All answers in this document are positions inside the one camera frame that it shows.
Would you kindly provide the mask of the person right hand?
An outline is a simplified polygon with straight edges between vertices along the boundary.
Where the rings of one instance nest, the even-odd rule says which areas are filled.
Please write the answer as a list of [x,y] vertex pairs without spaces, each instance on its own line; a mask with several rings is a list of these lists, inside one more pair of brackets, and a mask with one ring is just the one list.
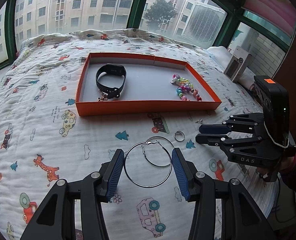
[[[287,159],[284,159],[283,161],[281,161],[277,165],[277,168],[273,169],[273,171],[277,171],[277,173],[281,173],[283,171],[292,169],[295,165],[296,165],[296,154],[294,157],[288,157]],[[260,168],[260,167],[257,167],[256,171],[263,177],[267,177],[268,174],[271,172],[271,170],[269,169]]]

